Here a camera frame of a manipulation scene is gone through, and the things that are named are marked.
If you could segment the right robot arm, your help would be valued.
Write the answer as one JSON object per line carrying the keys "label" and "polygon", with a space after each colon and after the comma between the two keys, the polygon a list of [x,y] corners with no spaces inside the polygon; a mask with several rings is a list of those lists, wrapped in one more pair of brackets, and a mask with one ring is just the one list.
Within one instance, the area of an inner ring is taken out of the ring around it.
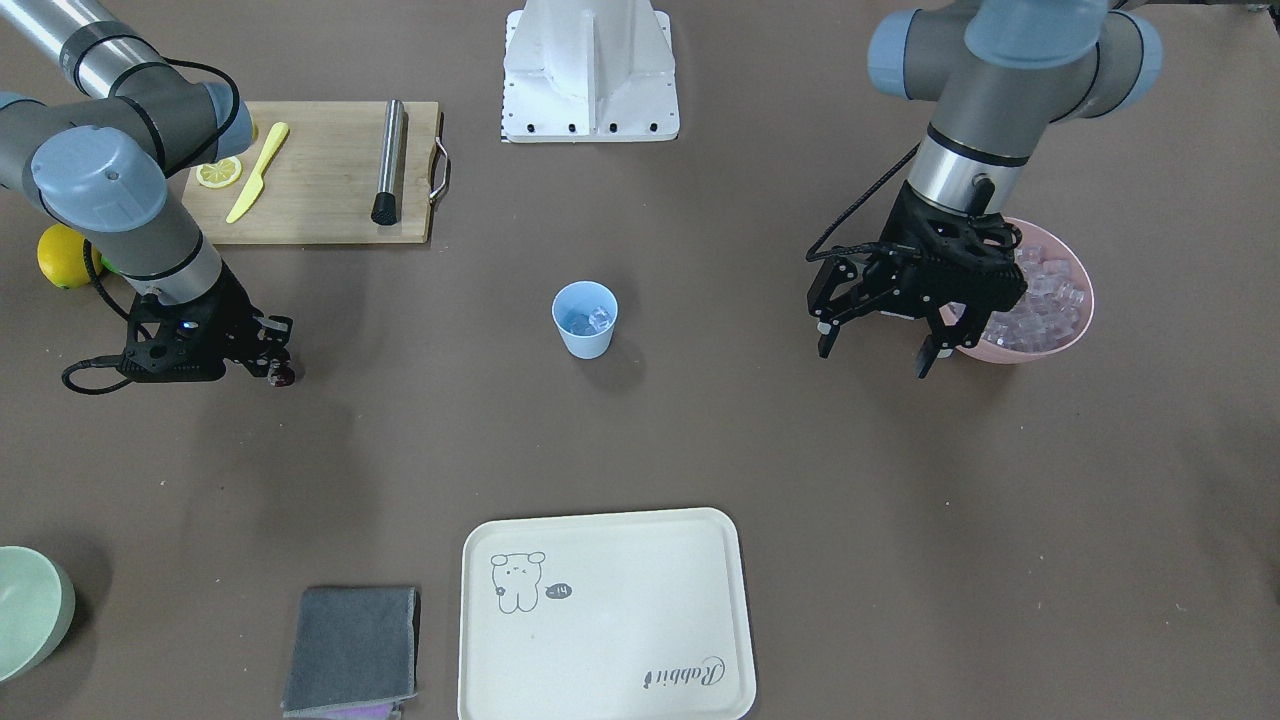
{"label": "right robot arm", "polygon": [[189,168],[251,145],[251,113],[224,70],[183,76],[97,1],[5,1],[3,19],[55,61],[83,95],[51,108],[3,95],[3,187],[77,232],[76,252],[99,283],[99,251],[134,291],[125,345],[61,374],[110,369],[119,386],[210,382],[229,364],[270,386],[294,382],[293,322],[252,305],[212,241],[169,184]]}

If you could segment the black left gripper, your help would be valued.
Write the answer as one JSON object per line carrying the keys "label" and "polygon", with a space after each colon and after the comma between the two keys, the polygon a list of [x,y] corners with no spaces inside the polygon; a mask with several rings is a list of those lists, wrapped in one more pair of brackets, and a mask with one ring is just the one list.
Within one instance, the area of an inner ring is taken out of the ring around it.
{"label": "black left gripper", "polygon": [[[884,309],[928,322],[916,354],[916,377],[924,379],[945,354],[977,346],[992,314],[1012,309],[1027,292],[1014,258],[1020,231],[998,213],[954,214],[902,184],[879,241],[887,247],[822,254],[808,291],[820,357],[852,319]],[[955,323],[942,318],[945,304],[965,306]]]}

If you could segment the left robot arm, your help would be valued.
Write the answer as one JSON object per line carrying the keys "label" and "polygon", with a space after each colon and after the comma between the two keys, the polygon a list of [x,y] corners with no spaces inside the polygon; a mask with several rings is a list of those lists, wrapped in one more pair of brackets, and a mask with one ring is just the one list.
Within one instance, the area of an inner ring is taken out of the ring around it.
{"label": "left robot arm", "polygon": [[1147,19],[1107,1],[955,1],[886,17],[867,54],[882,92],[929,101],[920,142],[895,167],[905,181],[877,240],[806,251],[817,352],[872,313],[923,319],[915,370],[979,343],[989,319],[1027,293],[1020,231],[1004,206],[1046,129],[1142,99],[1164,67]]}

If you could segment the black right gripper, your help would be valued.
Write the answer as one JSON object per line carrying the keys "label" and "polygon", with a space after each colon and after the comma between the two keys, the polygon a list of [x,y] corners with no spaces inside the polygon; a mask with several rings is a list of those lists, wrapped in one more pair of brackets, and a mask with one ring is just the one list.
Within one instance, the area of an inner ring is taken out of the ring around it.
{"label": "black right gripper", "polygon": [[224,265],[211,290],[193,301],[165,305],[154,293],[134,296],[118,372],[140,383],[210,382],[223,378],[232,361],[268,382],[270,365],[292,366],[293,324],[289,316],[255,311]]}

